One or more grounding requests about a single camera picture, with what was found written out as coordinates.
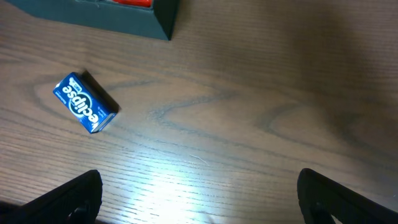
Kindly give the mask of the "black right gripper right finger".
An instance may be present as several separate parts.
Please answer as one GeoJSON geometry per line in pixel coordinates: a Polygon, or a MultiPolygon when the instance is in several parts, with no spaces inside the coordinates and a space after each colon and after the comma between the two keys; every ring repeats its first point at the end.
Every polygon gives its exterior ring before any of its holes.
{"type": "Polygon", "coordinates": [[[335,220],[397,224],[397,212],[308,168],[299,174],[297,195],[306,224],[334,224],[335,220]]]}

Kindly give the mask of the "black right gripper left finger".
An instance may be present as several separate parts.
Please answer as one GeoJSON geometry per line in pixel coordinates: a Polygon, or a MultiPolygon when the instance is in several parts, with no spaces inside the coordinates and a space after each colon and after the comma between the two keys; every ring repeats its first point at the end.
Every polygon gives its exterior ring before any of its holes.
{"type": "Polygon", "coordinates": [[[1,205],[1,223],[94,223],[102,204],[103,183],[89,170],[20,207],[1,205]]]}

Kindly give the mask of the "dark green box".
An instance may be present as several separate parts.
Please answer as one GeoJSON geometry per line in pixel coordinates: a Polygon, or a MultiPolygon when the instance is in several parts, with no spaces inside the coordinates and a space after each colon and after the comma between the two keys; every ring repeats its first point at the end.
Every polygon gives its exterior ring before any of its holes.
{"type": "Polygon", "coordinates": [[[170,40],[179,0],[152,1],[149,7],[115,1],[7,0],[31,16],[97,29],[170,40]]]}

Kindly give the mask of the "red snack bag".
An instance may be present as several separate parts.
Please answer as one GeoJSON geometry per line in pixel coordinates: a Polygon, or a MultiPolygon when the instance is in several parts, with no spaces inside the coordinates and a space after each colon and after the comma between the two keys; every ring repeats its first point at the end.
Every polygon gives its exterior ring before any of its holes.
{"type": "Polygon", "coordinates": [[[112,0],[118,4],[139,6],[139,7],[151,7],[152,0],[112,0]]]}

